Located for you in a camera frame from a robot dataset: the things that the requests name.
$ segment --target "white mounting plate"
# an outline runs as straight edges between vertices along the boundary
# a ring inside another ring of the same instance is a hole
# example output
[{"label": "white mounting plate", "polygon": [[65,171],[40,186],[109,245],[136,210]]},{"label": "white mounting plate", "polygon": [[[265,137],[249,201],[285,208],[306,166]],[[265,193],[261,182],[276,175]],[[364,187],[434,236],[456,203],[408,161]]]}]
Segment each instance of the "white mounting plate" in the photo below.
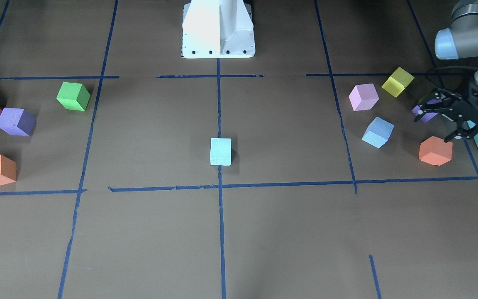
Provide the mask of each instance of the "white mounting plate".
[{"label": "white mounting plate", "polygon": [[[184,5],[184,17],[188,13],[190,4]],[[246,11],[250,20],[253,20],[252,15],[252,6],[250,4],[245,4]],[[193,42],[190,40],[190,37],[186,34],[182,34],[182,58],[188,59],[201,59],[201,58],[250,58],[254,57],[256,53],[256,44],[254,43],[254,33],[249,31],[238,30],[235,32],[233,38],[226,41],[226,48],[222,53],[202,53],[201,51],[191,50],[191,45]]]}]

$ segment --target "green cube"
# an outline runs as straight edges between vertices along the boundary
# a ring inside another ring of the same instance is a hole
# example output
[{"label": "green cube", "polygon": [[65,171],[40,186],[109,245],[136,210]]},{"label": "green cube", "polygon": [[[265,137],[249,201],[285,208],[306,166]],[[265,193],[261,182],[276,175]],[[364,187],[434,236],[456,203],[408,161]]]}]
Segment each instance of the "green cube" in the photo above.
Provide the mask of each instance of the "green cube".
[{"label": "green cube", "polygon": [[56,99],[68,110],[84,111],[90,100],[90,93],[81,83],[62,83]]}]

